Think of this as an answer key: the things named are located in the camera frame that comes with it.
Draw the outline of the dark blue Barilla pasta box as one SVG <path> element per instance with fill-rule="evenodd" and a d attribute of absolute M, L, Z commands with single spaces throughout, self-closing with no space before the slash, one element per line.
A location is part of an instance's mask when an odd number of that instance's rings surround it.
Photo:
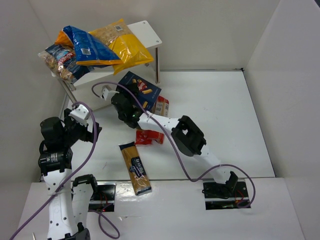
<path fill-rule="evenodd" d="M 125 86 L 128 90 L 130 89 L 130 85 L 137 85 L 138 92 L 135 93 L 135 96 L 147 111 L 152 110 L 162 90 L 131 71 L 128 71 L 118 83 Z"/>

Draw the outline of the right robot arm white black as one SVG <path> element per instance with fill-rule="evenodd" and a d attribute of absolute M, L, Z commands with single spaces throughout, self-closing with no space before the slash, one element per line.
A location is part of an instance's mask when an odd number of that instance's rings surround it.
<path fill-rule="evenodd" d="M 210 174 L 217 184 L 213 191 L 217 198 L 227 199 L 233 195 L 238 176 L 222 166 L 221 161 L 210 151 L 204 133 L 190 117 L 184 115 L 180 118 L 170 118 L 153 114 L 134 106 L 136 100 L 133 94 L 119 87 L 116 91 L 111 103 L 121 121 L 133 129 L 167 134 L 178 153 L 193 157 L 208 167 L 216 167 Z"/>

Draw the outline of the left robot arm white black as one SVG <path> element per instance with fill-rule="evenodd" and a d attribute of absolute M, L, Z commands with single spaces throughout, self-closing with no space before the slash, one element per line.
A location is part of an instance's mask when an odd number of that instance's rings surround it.
<path fill-rule="evenodd" d="M 90 199 L 98 184 L 92 174 L 72 178 L 71 147 L 79 140 L 97 143 L 102 128 L 93 124 L 88 130 L 92 111 L 79 104 L 64 110 L 64 119 L 50 117 L 40 123 L 43 141 L 39 146 L 38 165 L 49 196 L 49 240 L 89 240 L 87 214 Z"/>

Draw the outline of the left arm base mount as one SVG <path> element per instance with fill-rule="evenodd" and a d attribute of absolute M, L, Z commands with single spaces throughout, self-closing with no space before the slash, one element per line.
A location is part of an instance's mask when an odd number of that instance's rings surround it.
<path fill-rule="evenodd" d="M 72 183 L 73 213 L 81 215 L 89 210 L 113 212 L 115 209 L 116 184 L 114 182 L 74 181 Z"/>

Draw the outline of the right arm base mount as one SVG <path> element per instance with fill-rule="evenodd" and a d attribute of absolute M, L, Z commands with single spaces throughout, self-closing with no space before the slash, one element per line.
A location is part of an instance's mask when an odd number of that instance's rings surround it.
<path fill-rule="evenodd" d="M 203 181 L 202 185 L 206 210 L 238 209 L 250 203 L 244 179 L 237 182 L 232 193 L 228 191 L 223 193 L 222 187 L 214 181 Z"/>

